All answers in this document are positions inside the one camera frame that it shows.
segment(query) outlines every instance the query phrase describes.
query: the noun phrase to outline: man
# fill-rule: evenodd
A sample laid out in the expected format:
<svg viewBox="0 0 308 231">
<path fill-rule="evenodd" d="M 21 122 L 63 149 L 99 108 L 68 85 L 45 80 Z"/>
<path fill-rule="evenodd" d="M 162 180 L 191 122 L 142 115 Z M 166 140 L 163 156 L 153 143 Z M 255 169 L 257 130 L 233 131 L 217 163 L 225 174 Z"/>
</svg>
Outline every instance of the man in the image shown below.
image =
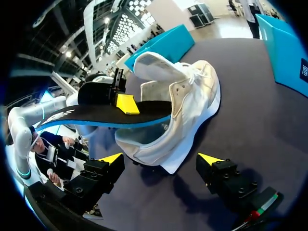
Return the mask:
<svg viewBox="0 0 308 231">
<path fill-rule="evenodd" d="M 239 17 L 240 15 L 237 13 L 237 9 L 236 9 L 236 7 L 235 7 L 235 5 L 234 5 L 234 3 L 233 3 L 232 0 L 229 0 L 229 5 L 230 5 L 231 9 L 233 10 L 234 14 L 235 14 L 237 17 Z"/>
<path fill-rule="evenodd" d="M 259 0 L 236 0 L 243 7 L 244 16 L 250 27 L 254 39 L 260 39 L 259 23 L 256 14 L 264 14 L 264 10 Z"/>
<path fill-rule="evenodd" d="M 32 133 L 31 151 L 35 153 L 35 160 L 41 173 L 59 187 L 61 181 L 71 180 L 80 174 L 88 156 L 65 147 L 65 142 L 71 146 L 75 144 L 72 138 L 54 135 L 47 131 L 39 136 L 33 126 L 29 129 Z"/>
</svg>

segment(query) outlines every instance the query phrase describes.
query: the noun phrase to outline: ceiling lights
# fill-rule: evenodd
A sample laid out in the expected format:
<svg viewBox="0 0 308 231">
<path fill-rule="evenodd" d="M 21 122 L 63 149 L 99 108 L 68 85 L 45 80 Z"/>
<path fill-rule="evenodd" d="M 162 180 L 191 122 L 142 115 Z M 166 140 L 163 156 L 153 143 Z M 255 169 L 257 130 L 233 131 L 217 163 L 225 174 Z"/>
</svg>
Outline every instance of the ceiling lights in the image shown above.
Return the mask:
<svg viewBox="0 0 308 231">
<path fill-rule="evenodd" d="M 104 22 L 105 24 L 108 24 L 110 22 L 110 18 L 105 18 Z"/>
<path fill-rule="evenodd" d="M 67 52 L 65 53 L 65 56 L 66 56 L 67 58 L 70 58 L 70 57 L 72 57 L 72 53 L 69 52 L 69 51 L 67 51 Z"/>
<path fill-rule="evenodd" d="M 142 29 L 137 26 L 137 24 L 134 23 L 132 19 L 128 18 L 126 14 L 122 14 L 119 25 L 113 36 L 113 40 L 116 41 L 119 45 L 122 45 L 141 30 Z"/>
<path fill-rule="evenodd" d="M 145 7 L 150 5 L 152 2 L 150 0 L 144 1 L 131 1 L 129 2 L 129 10 L 138 17 L 145 27 L 150 27 L 154 22 L 155 19 L 151 16 L 149 12 L 146 11 Z"/>
<path fill-rule="evenodd" d="M 117 45 L 115 45 L 115 43 L 113 41 L 110 41 L 107 51 L 109 54 L 112 54 L 115 50 L 117 50 L 119 47 Z"/>
</svg>

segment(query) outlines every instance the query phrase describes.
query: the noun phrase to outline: white robotic arm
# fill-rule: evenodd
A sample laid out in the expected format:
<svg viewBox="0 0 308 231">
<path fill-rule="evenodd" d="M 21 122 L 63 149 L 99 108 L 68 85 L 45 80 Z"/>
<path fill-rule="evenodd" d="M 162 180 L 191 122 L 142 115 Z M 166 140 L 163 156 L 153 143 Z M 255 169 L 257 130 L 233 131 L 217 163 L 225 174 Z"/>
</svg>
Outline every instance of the white robotic arm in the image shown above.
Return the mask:
<svg viewBox="0 0 308 231">
<path fill-rule="evenodd" d="M 15 107 L 10 111 L 8 124 L 14 142 L 17 172 L 22 178 L 29 179 L 31 177 L 27 157 L 31 148 L 32 134 L 28 127 L 64 107 L 66 107 L 66 97 L 60 96 L 45 103 L 24 108 Z"/>
</svg>

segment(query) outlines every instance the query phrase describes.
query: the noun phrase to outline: person standing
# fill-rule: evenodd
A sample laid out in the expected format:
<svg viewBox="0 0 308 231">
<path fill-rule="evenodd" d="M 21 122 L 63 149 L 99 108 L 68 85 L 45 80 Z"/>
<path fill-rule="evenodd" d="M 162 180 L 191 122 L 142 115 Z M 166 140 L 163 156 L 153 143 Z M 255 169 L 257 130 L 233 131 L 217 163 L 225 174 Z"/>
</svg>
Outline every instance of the person standing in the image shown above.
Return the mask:
<svg viewBox="0 0 308 231">
<path fill-rule="evenodd" d="M 261 3 L 259 0 L 237 0 L 236 2 L 238 1 L 243 7 L 244 16 L 250 27 L 253 38 L 260 39 L 259 22 L 256 14 L 264 14 Z"/>
<path fill-rule="evenodd" d="M 232 0 L 229 0 L 229 6 L 230 6 L 231 9 L 233 10 L 235 16 L 239 17 L 240 15 L 239 15 L 239 13 L 237 13 L 236 7 L 235 7 L 235 5 L 234 5 L 234 3 L 233 3 Z"/>
</svg>

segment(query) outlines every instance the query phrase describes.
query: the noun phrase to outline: white wall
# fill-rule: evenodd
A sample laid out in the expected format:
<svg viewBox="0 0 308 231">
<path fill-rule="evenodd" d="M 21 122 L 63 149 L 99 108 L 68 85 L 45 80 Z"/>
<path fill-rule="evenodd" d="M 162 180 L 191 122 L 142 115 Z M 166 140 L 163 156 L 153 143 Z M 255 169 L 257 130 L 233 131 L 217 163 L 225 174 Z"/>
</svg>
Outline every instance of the white wall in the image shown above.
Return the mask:
<svg viewBox="0 0 308 231">
<path fill-rule="evenodd" d="M 189 15 L 182 11 L 174 0 L 154 0 L 146 10 L 165 31 L 182 24 L 189 31 L 195 29 Z"/>
</svg>

